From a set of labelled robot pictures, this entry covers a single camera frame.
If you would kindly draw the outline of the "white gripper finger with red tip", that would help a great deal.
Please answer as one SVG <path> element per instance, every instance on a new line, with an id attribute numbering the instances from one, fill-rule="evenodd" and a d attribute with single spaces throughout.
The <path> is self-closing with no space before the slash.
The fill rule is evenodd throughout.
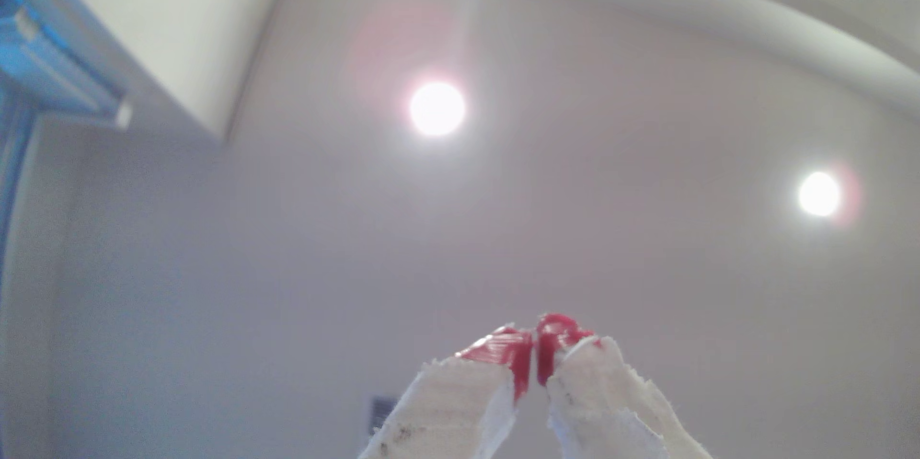
<path id="1" fill-rule="evenodd" d="M 536 326 L 537 381 L 564 458 L 711 458 L 615 339 L 561 313 Z"/>
<path id="2" fill-rule="evenodd" d="M 492 458 L 530 382 L 533 332 L 501 326 L 425 363 L 359 458 Z"/>

